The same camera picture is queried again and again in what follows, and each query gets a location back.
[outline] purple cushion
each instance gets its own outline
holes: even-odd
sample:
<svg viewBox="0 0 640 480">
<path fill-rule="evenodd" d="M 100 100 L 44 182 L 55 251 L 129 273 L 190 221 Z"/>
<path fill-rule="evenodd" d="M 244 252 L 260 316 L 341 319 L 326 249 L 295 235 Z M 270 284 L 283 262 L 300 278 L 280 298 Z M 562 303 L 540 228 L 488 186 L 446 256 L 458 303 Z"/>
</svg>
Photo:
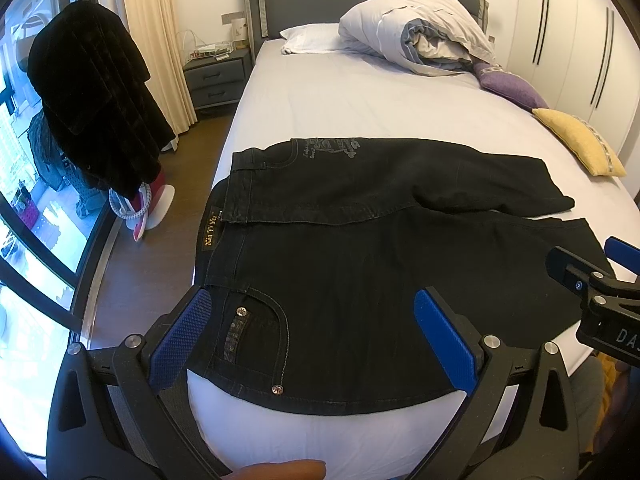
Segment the purple cushion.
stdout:
<svg viewBox="0 0 640 480">
<path fill-rule="evenodd" d="M 529 112 L 533 108 L 549 108 L 536 89 L 519 75 L 483 62 L 475 63 L 474 72 L 482 88 L 516 103 Z"/>
</svg>

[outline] white bed sheet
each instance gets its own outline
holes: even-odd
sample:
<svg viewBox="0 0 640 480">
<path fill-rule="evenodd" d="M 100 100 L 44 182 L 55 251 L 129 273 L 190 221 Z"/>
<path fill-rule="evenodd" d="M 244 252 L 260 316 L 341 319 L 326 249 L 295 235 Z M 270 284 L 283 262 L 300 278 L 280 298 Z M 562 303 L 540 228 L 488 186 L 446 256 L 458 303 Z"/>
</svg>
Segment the white bed sheet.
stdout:
<svg viewBox="0 0 640 480">
<path fill-rule="evenodd" d="M 640 213 L 617 178 L 591 177 L 528 112 L 479 89 L 471 74 L 421 77 L 386 60 L 347 53 L 283 56 L 284 40 L 264 43 L 222 150 L 214 184 L 233 152 L 292 137 L 415 137 L 458 142 L 482 152 L 543 159 L 553 181 L 575 199 L 562 219 L 586 218 L 601 244 L 617 236 L 640 246 Z M 635 275 L 612 262 L 619 279 Z M 559 335 L 569 373 L 591 349 Z M 464 399 L 453 392 L 417 406 L 351 416 L 268 410 L 188 375 L 190 405 L 204 441 L 231 469 L 315 458 L 327 479 L 383 480 L 408 473 Z M 515 390 L 508 388 L 487 438 L 497 434 Z"/>
</svg>

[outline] wardrobe door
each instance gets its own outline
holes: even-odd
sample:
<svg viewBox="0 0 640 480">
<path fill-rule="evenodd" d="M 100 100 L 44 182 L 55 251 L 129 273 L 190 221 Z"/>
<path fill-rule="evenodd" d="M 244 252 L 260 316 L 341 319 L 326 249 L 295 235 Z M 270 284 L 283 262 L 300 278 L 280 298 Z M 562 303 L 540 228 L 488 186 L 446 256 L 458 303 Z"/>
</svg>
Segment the wardrobe door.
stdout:
<svg viewBox="0 0 640 480">
<path fill-rule="evenodd" d="M 550 108 L 558 104 L 574 46 L 578 0 L 546 0 L 532 85 Z"/>
<path fill-rule="evenodd" d="M 635 198 L 640 192 L 640 139 L 636 137 L 636 143 L 633 146 L 628 159 L 625 162 L 626 176 L 620 180 L 626 187 L 632 198 Z"/>
<path fill-rule="evenodd" d="M 556 109 L 588 121 L 611 42 L 609 0 L 578 0 L 574 48 Z"/>
<path fill-rule="evenodd" d="M 518 13 L 507 70 L 533 81 L 547 0 L 518 0 Z"/>
<path fill-rule="evenodd" d="M 612 41 L 589 122 L 618 153 L 638 108 L 640 49 L 615 9 L 610 10 L 610 29 Z"/>
</svg>

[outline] printed graphic on jeans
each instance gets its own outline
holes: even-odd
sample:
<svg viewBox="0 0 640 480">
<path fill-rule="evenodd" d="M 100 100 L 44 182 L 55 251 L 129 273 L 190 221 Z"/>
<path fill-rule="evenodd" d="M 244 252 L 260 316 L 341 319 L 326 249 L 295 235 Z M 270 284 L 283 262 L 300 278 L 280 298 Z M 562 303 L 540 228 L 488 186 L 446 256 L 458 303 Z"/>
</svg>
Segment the printed graphic on jeans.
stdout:
<svg viewBox="0 0 640 480">
<path fill-rule="evenodd" d="M 356 155 L 360 143 L 353 137 L 349 139 L 305 139 L 305 149 L 302 152 L 307 158 L 314 158 L 316 152 L 346 153 L 349 158 Z"/>
</svg>

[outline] metal rivet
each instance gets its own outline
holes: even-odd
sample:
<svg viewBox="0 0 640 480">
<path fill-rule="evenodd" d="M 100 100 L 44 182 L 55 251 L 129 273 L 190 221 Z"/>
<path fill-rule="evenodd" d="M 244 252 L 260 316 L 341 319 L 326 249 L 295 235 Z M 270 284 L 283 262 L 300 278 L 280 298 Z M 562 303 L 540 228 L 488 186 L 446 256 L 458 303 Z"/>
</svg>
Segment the metal rivet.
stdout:
<svg viewBox="0 0 640 480">
<path fill-rule="evenodd" d="M 138 348 L 142 343 L 142 338 L 138 334 L 132 334 L 124 340 L 124 346 L 127 348 Z"/>
<path fill-rule="evenodd" d="M 545 350 L 551 355 L 558 353 L 558 345 L 552 341 L 545 343 Z"/>
<path fill-rule="evenodd" d="M 495 335 L 488 335 L 484 338 L 484 344 L 489 348 L 498 348 L 498 346 L 500 346 L 500 340 Z"/>
<path fill-rule="evenodd" d="M 82 345 L 80 343 L 71 343 L 66 349 L 66 353 L 68 353 L 69 355 L 76 355 L 79 354 L 81 350 Z"/>
</svg>

